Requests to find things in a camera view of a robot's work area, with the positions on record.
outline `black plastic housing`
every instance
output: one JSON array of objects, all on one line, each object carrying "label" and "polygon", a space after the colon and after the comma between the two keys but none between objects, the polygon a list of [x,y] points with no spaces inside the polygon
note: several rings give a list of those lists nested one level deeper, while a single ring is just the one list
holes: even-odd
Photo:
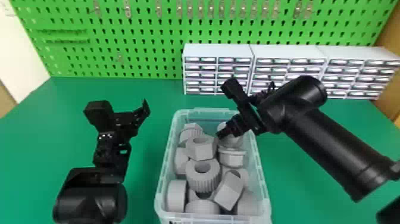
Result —
[{"label": "black plastic housing", "polygon": [[250,129],[256,135],[284,132],[341,184],[355,202],[387,180],[399,179],[399,162],[381,155],[318,109],[327,101],[325,87],[318,79],[300,76],[276,91],[251,97],[244,95],[234,78],[227,80],[221,89],[235,101],[240,114],[217,132],[219,138],[228,134],[239,136]]}]

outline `green pegboard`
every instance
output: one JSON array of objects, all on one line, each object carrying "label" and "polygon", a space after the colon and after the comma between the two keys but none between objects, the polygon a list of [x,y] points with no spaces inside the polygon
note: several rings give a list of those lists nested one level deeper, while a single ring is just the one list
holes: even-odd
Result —
[{"label": "green pegboard", "polygon": [[[51,76],[181,79],[186,42],[369,46],[397,2],[300,0],[301,13],[294,19],[299,1],[280,0],[274,10],[276,1],[11,0],[11,4]],[[310,2],[312,9],[307,11]],[[311,15],[304,19],[307,12]]]}]

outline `clear plastic bin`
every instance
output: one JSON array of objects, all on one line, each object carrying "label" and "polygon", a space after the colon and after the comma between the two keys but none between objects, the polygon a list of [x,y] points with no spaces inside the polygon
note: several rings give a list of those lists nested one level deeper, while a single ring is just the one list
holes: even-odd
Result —
[{"label": "clear plastic bin", "polygon": [[160,218],[161,224],[272,223],[270,198],[265,184],[257,142],[255,141],[255,136],[251,131],[247,132],[243,136],[243,149],[247,150],[248,156],[246,166],[249,173],[248,189],[257,197],[262,211],[261,215],[238,216],[226,214],[192,214],[176,213],[165,210],[165,194],[168,184],[171,180],[177,179],[173,168],[173,160],[178,145],[179,133],[183,129],[184,124],[196,122],[203,128],[204,133],[215,136],[217,125],[223,121],[227,121],[236,113],[238,112],[225,108],[195,108],[193,110],[179,110],[175,113],[172,119],[171,130],[161,167],[160,179],[158,180],[157,192],[154,198],[154,209]]}]

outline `hexagonal nut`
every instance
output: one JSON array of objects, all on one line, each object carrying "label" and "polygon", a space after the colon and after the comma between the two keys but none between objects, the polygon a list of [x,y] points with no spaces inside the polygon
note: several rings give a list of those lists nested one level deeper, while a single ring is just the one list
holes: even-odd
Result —
[{"label": "hexagonal nut", "polygon": [[246,151],[244,150],[230,150],[220,147],[218,149],[220,163],[228,167],[243,167]]},{"label": "hexagonal nut", "polygon": [[176,148],[174,158],[174,168],[177,175],[185,175],[186,163],[189,161],[189,157],[185,154],[185,148]]},{"label": "hexagonal nut", "polygon": [[186,142],[186,155],[196,161],[214,158],[217,140],[209,135],[191,137]]},{"label": "hexagonal nut", "polygon": [[[222,130],[226,126],[225,122],[217,126],[217,131]],[[227,135],[223,139],[219,139],[218,144],[225,148],[240,148],[243,144],[243,136],[235,137],[232,134]]]},{"label": "hexagonal nut", "polygon": [[259,216],[261,213],[260,204],[253,192],[244,190],[234,208],[234,214],[242,216]]},{"label": "hexagonal nut", "polygon": [[185,124],[183,129],[180,131],[179,134],[179,144],[178,147],[186,147],[186,142],[189,138],[203,135],[203,128],[196,123],[188,123]]},{"label": "hexagonal nut", "polygon": [[245,188],[249,187],[249,172],[241,167],[241,168],[232,168],[232,167],[227,167],[227,166],[221,166],[221,174],[222,176],[225,175],[226,172],[234,170],[236,172],[238,172],[238,174],[236,173],[236,176],[239,176],[241,178],[241,180],[243,181],[243,185]]},{"label": "hexagonal nut", "polygon": [[231,211],[243,191],[243,182],[233,171],[228,171],[215,190],[214,201],[223,209]]}]

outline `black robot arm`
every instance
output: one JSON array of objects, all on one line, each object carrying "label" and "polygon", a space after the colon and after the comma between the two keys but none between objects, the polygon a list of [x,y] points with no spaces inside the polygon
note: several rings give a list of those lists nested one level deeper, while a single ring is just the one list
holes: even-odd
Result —
[{"label": "black robot arm", "polygon": [[284,132],[355,202],[386,181],[400,178],[400,161],[381,155],[318,109],[327,94],[323,84],[311,76],[300,76],[276,91],[271,88],[251,97],[234,78],[221,89],[235,101],[239,114],[217,133],[219,138],[243,135],[250,129],[256,135]]},{"label": "black robot arm", "polygon": [[132,112],[115,113],[108,101],[91,101],[83,111],[97,129],[95,167],[73,168],[57,196],[53,219],[68,224],[120,223],[127,211],[122,185],[132,150],[129,140],[150,115],[146,102]]}]

